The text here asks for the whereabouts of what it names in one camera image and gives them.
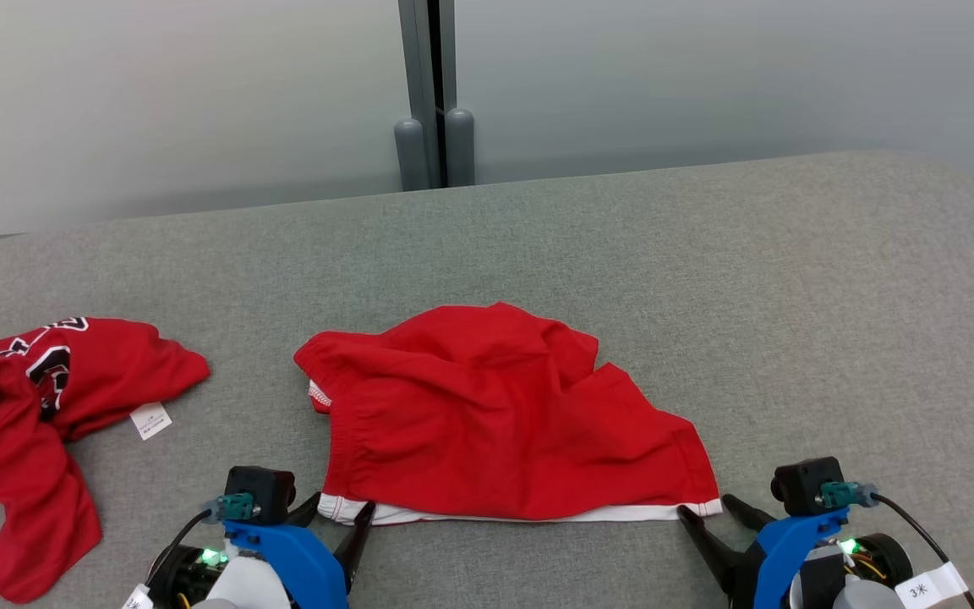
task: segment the gray cushion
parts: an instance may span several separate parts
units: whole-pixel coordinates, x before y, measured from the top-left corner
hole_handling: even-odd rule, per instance
[[[174,424],[155,438],[124,421],[70,448],[104,541],[32,606],[121,604],[228,467],[293,470],[301,497],[320,488],[328,419],[291,361],[315,332],[497,300],[598,336],[604,361],[696,424],[722,491],[779,513],[773,467],[834,454],[903,502],[974,589],[974,182],[924,158],[846,153],[1,240],[0,337],[128,317],[213,371],[167,405]],[[726,516],[710,525],[751,539]],[[315,529],[329,544],[347,531]],[[887,508],[859,510],[849,530],[937,564]],[[215,545],[220,530],[189,542]],[[351,601],[724,605],[678,523],[376,529]]]

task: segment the white trim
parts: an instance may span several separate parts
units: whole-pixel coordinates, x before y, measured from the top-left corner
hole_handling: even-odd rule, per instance
[[[43,338],[43,334],[37,336],[36,340]],[[62,344],[62,346],[51,347],[47,351],[44,351],[43,355],[40,355],[40,358],[34,364],[28,366],[28,370],[25,370],[25,376],[31,376],[33,370],[38,369],[38,367],[42,366],[43,362],[46,362],[47,358],[50,358],[51,354],[57,354],[57,352],[59,351],[66,351],[67,354],[69,354],[70,347],[67,347],[66,344]]]
[[[322,391],[313,381],[310,382],[310,389],[306,390],[306,393],[327,408],[333,405],[333,401],[329,399],[329,396],[326,396],[325,391]]]
[[[355,517],[367,502],[347,500],[337,495],[321,494],[318,513],[339,524],[354,524]],[[698,516],[712,516],[723,512],[719,498],[708,502],[684,502]],[[488,520],[495,523],[636,523],[641,520],[677,520],[677,505],[608,505],[579,513],[569,518],[552,520],[518,520],[515,518],[485,518],[480,516],[446,516],[441,513],[423,513],[416,510],[380,502],[375,508],[374,524],[417,523],[419,520]]]

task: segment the white label sticker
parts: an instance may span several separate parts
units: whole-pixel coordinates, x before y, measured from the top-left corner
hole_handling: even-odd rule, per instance
[[[920,573],[915,578],[896,586],[905,609],[928,609],[944,599],[960,596],[967,592],[967,585],[960,577],[952,562],[943,564],[932,571]]]
[[[148,587],[138,584],[130,598],[123,603],[123,609],[152,609],[152,600],[148,597]]]
[[[130,419],[134,421],[134,427],[138,428],[142,440],[150,439],[171,424],[171,417],[167,416],[167,411],[163,409],[163,404],[160,402],[140,406],[130,413]]]

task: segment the red clothing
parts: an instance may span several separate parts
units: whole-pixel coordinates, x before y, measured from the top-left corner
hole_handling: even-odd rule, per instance
[[[201,355],[138,322],[71,317],[0,340],[0,594],[40,597],[101,539],[63,442],[175,398],[209,376]]]
[[[441,307],[379,335],[322,332],[296,354],[331,420],[320,511],[434,518],[647,520],[720,510],[689,421],[598,342],[508,304]]]

